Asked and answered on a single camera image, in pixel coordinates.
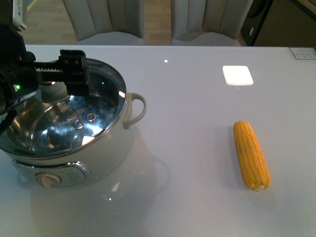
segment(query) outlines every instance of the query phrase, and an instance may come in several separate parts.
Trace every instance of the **yellow corn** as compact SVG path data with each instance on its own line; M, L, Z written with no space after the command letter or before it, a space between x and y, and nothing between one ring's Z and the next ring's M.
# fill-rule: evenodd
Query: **yellow corn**
M236 122L234 139L244 184L254 191L267 189L271 184L271 178L251 125L246 121Z

